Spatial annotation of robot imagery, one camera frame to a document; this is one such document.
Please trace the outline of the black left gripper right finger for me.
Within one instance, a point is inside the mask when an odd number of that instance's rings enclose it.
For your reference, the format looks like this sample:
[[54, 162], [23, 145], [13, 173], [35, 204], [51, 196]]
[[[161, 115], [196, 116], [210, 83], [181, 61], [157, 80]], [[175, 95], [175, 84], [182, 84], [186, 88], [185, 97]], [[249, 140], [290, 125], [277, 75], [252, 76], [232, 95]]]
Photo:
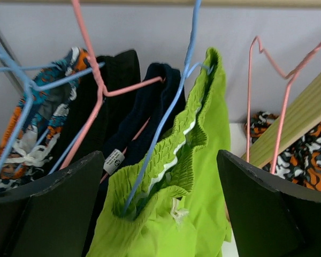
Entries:
[[321, 192], [220, 150], [217, 165], [239, 256], [321, 256]]

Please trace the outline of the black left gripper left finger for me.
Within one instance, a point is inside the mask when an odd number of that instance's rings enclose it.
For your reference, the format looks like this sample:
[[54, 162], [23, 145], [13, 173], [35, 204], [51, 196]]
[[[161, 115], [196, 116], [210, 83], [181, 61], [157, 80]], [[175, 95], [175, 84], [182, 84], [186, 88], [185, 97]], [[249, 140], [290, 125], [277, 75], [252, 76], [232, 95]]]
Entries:
[[0, 193], [0, 256], [81, 256], [103, 163], [95, 151]]

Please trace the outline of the orange camouflage shorts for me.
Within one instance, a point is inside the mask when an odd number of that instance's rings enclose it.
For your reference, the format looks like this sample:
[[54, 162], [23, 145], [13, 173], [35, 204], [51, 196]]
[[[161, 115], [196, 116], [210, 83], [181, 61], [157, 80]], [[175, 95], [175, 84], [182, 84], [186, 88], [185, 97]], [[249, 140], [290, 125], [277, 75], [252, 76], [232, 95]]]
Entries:
[[278, 155], [274, 174], [321, 192], [321, 121]]

